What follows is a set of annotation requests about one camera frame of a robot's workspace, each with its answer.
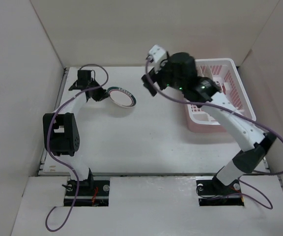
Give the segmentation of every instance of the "red wire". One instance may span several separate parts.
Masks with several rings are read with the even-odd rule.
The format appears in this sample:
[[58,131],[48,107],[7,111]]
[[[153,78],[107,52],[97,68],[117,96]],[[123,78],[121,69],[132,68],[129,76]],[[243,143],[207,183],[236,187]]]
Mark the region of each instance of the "red wire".
[[96,188],[94,189],[94,195],[93,195],[93,197],[92,197],[92,199],[91,199],[92,205],[93,205],[94,202],[96,201],[97,194],[98,194],[98,187],[96,187]]

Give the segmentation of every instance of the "black bracket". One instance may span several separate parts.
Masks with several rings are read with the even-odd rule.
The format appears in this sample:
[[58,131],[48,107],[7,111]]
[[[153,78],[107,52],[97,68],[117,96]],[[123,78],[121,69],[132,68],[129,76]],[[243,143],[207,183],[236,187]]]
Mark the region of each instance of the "black bracket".
[[[91,72],[92,70],[78,70],[77,80],[72,84],[72,86],[68,90],[85,90],[100,86],[99,83],[91,77]],[[87,101],[92,98],[96,102],[99,102],[109,97],[109,94],[103,88],[97,88],[95,90],[86,91],[85,94]]]
[[234,189],[234,184],[240,184],[236,179],[229,186],[219,189],[215,186],[212,179],[196,180],[197,193],[199,196],[225,196],[232,193],[237,193]]
[[[48,151],[47,136],[54,113],[43,116],[44,147]],[[50,134],[50,150],[55,156],[74,156],[80,145],[80,137],[73,113],[58,114]]]

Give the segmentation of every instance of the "white panel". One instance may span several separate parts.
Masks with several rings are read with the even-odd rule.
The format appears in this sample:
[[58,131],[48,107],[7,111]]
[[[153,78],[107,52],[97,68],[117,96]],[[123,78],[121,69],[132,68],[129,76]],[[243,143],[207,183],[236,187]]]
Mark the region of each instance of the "white panel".
[[[125,109],[108,99],[90,100],[79,111],[77,155],[82,156],[95,174],[216,173],[240,151],[228,133],[189,131],[184,105],[160,95],[152,97],[143,87],[144,67],[107,67],[106,70],[110,80],[105,88],[123,87],[135,96],[137,103],[134,108]],[[102,83],[104,72],[96,69],[96,74]],[[62,101],[66,100],[68,88],[76,77],[77,68],[70,68]],[[164,92],[182,98],[173,89]],[[257,170],[265,170],[262,162]],[[67,168],[47,157],[43,171],[60,174]]]
[[[252,49],[253,53],[241,66],[241,78],[257,119],[283,134],[283,0]],[[281,144],[273,146],[267,161],[274,170],[283,169]]]
[[65,66],[140,65],[154,44],[240,65],[278,0],[32,0]]
[[63,69],[29,0],[0,0],[0,236],[10,235]]
[[[51,209],[40,203],[56,192],[53,177],[38,177],[28,183],[12,236],[50,235],[45,218]],[[283,235],[283,193],[277,177],[242,177],[258,187],[271,200],[267,210],[245,198],[242,206],[199,206],[194,177],[118,177],[111,179],[108,207],[75,207],[61,236],[280,236]],[[244,193],[266,203],[254,190],[241,185]],[[49,218],[51,228],[64,221],[69,207],[55,209]]]

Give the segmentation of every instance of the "screw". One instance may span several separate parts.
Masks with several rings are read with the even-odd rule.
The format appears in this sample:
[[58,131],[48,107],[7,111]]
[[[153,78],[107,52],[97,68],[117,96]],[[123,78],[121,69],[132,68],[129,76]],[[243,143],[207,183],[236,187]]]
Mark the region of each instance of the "screw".
[[71,184],[67,185],[66,191],[71,192],[73,190],[73,186]]
[[103,191],[108,192],[110,190],[110,186],[107,184],[103,186]]
[[204,190],[204,185],[203,185],[202,183],[199,183],[199,184],[197,185],[197,190],[198,190],[198,191]]
[[241,189],[241,187],[240,187],[240,185],[239,185],[238,183],[235,183],[235,184],[233,185],[233,188],[234,188],[235,190],[240,190],[240,189]]

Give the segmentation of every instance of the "white plastic basket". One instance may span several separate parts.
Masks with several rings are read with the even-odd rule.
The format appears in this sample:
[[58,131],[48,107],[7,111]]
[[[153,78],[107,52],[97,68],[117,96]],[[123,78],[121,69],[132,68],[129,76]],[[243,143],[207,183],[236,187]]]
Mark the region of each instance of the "white plastic basket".
[[[198,73],[211,77],[225,93],[228,100],[246,117],[256,120],[253,108],[245,92],[235,64],[231,59],[198,59]],[[186,105],[186,117],[189,130],[193,132],[226,131],[213,117],[196,106]]]

